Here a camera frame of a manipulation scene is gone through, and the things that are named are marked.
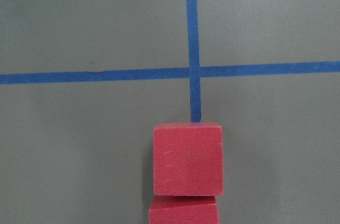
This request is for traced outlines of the red block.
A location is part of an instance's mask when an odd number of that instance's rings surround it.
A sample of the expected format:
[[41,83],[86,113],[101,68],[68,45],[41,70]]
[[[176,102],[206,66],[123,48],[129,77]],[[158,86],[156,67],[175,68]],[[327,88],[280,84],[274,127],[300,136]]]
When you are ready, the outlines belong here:
[[155,196],[148,211],[149,222],[218,224],[213,196]]
[[223,194],[223,129],[217,123],[163,123],[153,130],[154,194]]

